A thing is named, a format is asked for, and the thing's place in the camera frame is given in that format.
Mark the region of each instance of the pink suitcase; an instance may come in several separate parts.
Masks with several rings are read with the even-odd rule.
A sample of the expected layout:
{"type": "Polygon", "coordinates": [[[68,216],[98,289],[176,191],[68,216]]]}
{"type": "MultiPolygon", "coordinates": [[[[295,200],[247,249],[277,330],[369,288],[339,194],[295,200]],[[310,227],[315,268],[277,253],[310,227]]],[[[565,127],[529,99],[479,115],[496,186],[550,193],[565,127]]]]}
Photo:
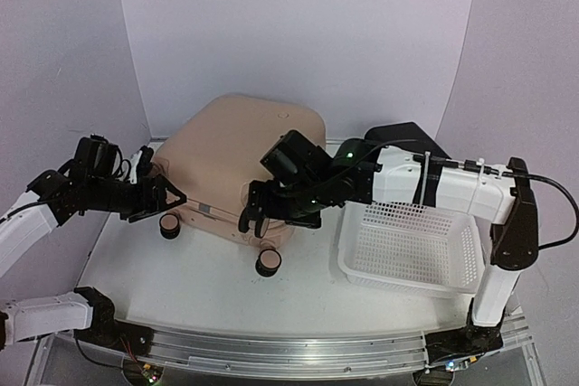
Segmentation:
{"type": "Polygon", "coordinates": [[[224,95],[192,117],[157,150],[156,170],[187,195],[187,203],[161,218],[161,232],[174,238],[180,222],[260,249],[256,269],[273,275],[280,266],[277,252],[294,228],[270,221],[265,235],[237,230],[249,184],[271,175],[261,158],[291,129],[315,145],[326,144],[323,119],[315,111],[241,95],[224,95]]]}

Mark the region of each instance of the laundry basket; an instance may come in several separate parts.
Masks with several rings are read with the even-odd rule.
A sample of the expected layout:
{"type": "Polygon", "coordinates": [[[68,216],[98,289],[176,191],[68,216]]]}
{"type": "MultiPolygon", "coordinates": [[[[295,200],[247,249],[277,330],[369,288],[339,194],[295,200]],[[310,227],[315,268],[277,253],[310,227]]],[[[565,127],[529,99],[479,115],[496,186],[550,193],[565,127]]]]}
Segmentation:
{"type": "Polygon", "coordinates": [[[338,265],[350,282],[429,297],[477,292],[484,269],[472,216],[409,203],[348,203],[338,265]]]}

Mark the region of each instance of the gray wall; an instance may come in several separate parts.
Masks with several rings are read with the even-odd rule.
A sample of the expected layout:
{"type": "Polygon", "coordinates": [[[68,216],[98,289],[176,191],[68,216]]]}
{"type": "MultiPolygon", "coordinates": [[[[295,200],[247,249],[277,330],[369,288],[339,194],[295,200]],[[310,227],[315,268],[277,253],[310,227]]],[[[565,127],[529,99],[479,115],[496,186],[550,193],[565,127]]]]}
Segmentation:
{"type": "MultiPolygon", "coordinates": [[[[125,154],[149,140],[120,0],[0,0],[0,53],[0,210],[83,135],[125,154]]],[[[76,217],[39,241],[0,279],[0,298],[71,290],[105,217],[76,217]]],[[[0,384],[21,383],[32,347],[0,353],[0,384]]]]}
{"type": "Polygon", "coordinates": [[[151,132],[211,99],[305,104],[329,137],[416,119],[434,135],[471,0],[122,0],[151,132]]]}
{"type": "MultiPolygon", "coordinates": [[[[579,199],[579,0],[473,0],[438,140],[454,157],[526,158],[579,199]]],[[[562,196],[536,187],[541,241],[568,235],[562,196]]],[[[579,240],[541,252],[518,296],[549,384],[577,384],[579,240]]]]}

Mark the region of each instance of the white wall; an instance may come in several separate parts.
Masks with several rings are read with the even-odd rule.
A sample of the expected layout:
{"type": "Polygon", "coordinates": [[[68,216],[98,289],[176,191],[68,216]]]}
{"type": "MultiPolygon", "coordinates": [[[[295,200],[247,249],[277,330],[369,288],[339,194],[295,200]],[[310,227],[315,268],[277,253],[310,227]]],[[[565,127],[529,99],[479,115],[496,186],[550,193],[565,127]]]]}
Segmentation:
{"type": "MultiPolygon", "coordinates": [[[[82,136],[125,154],[149,140],[120,0],[0,0],[0,53],[0,213],[82,136]]],[[[0,299],[74,288],[105,217],[74,217],[40,240],[0,279],[0,299]]],[[[0,352],[0,385],[22,384],[34,346],[0,352]]]]}
{"type": "Polygon", "coordinates": [[[329,137],[434,134],[471,0],[122,0],[154,137],[230,91],[303,103],[329,137]]]}
{"type": "MultiPolygon", "coordinates": [[[[438,141],[453,157],[525,158],[579,199],[579,0],[473,0],[438,141]]],[[[566,237],[565,199],[533,184],[541,242],[566,237]]],[[[544,250],[517,286],[549,384],[579,378],[579,240],[544,250]]]]}

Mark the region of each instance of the suitcase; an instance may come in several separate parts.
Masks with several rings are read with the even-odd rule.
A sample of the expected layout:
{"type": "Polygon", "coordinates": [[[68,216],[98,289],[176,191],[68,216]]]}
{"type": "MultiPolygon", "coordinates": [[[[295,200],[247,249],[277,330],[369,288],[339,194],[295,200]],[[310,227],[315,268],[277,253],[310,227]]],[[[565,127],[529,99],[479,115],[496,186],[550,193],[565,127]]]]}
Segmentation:
{"type": "Polygon", "coordinates": [[[187,195],[187,202],[161,217],[160,229],[174,238],[181,222],[224,239],[260,249],[256,269],[272,276],[280,266],[277,251],[294,228],[270,221],[264,237],[237,229],[249,184],[271,174],[261,158],[291,129],[325,147],[326,127],[315,111],[242,95],[214,99],[157,150],[156,172],[187,195]]]}

